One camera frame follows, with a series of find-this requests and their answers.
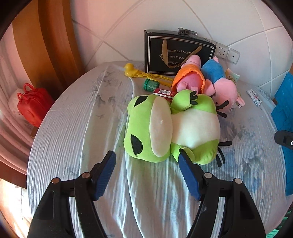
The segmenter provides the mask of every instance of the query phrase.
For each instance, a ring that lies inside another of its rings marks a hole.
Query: brown ribbon
[[[170,69],[174,69],[174,68],[176,68],[176,67],[180,67],[181,65],[185,64],[186,61],[189,59],[190,56],[197,54],[198,52],[200,52],[201,49],[202,49],[202,46],[198,47],[196,50],[194,50],[193,52],[191,52],[181,64],[177,64],[177,65],[170,66],[170,65],[168,64],[168,46],[167,46],[167,40],[164,39],[164,40],[163,40],[163,44],[162,44],[162,55],[163,55],[163,61],[164,61],[164,63],[165,63]]]

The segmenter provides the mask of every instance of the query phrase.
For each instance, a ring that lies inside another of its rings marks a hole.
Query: green jar
[[[155,89],[157,89],[160,86],[160,83],[151,79],[147,79],[144,82],[144,90],[153,92]]]

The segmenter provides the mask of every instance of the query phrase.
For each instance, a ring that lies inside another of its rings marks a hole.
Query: wall switch
[[[239,58],[240,58],[240,52],[230,48],[226,60],[233,64],[237,64]]]
[[[228,52],[229,52],[229,47],[223,44],[217,43],[214,56],[217,56],[219,59],[225,60],[227,58]]]

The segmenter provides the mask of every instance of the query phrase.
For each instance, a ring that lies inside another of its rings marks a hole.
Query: red toy suitcase
[[[25,84],[23,90],[24,94],[17,94],[19,99],[17,108],[30,124],[40,127],[54,100],[44,88],[36,89],[30,84]]]

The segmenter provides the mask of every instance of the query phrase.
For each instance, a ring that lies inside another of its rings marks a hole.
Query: metal screw
[[[55,183],[58,183],[59,180],[60,180],[59,178],[53,178],[51,182],[55,184]]]
[[[235,179],[235,183],[237,183],[237,184],[241,184],[241,183],[242,183],[242,180],[239,179],[239,178],[236,178],[236,179]]]
[[[89,172],[85,172],[85,173],[83,173],[82,174],[82,177],[84,178],[84,179],[87,179],[87,178],[89,178],[90,177],[90,173]]]
[[[207,179],[211,179],[212,178],[212,174],[211,173],[205,173],[205,177],[207,178]]]

